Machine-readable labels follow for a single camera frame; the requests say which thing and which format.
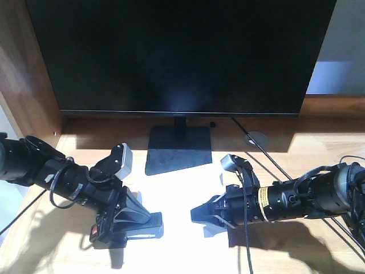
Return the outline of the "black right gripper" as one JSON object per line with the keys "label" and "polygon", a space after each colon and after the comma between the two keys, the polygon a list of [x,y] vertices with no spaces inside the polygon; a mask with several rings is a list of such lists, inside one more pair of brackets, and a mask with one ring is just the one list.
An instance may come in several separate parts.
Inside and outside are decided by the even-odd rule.
{"label": "black right gripper", "polygon": [[224,195],[215,195],[190,211],[194,223],[234,228],[269,221],[302,217],[302,205],[294,184],[284,182],[261,187],[252,166],[245,162],[240,171],[243,186],[226,186]]}

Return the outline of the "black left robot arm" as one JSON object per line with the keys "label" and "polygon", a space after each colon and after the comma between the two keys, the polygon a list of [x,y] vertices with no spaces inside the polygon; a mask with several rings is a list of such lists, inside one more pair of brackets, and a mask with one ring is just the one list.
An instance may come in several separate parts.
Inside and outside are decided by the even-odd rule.
{"label": "black left robot arm", "polygon": [[129,189],[122,185],[119,171],[130,156],[125,143],[117,144],[111,154],[88,168],[51,147],[27,136],[11,140],[1,134],[1,179],[21,186],[36,184],[70,201],[66,208],[79,204],[96,212],[90,242],[96,249],[124,248],[127,244],[126,220]]}

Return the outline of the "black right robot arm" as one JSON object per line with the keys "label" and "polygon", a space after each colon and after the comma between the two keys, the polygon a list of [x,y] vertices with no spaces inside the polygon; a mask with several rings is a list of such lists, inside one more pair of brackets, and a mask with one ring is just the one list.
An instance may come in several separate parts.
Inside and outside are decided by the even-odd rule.
{"label": "black right robot arm", "polygon": [[262,187],[253,167],[226,164],[225,170],[238,175],[242,186],[226,186],[191,210],[192,222],[223,228],[296,218],[325,219],[339,215],[350,218],[350,227],[364,219],[364,168],[358,163],[320,166],[299,178]]}

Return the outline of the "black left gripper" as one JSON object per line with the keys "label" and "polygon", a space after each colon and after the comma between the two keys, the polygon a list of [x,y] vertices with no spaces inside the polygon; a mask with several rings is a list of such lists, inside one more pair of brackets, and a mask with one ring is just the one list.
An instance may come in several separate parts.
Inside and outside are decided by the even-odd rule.
{"label": "black left gripper", "polygon": [[95,248],[125,248],[126,234],[116,227],[115,221],[125,206],[122,196],[115,201],[123,187],[115,171],[111,155],[91,168],[72,160],[50,159],[36,169],[36,184],[49,190],[49,201],[57,208],[67,209],[80,204],[97,213],[103,210],[96,222]]}

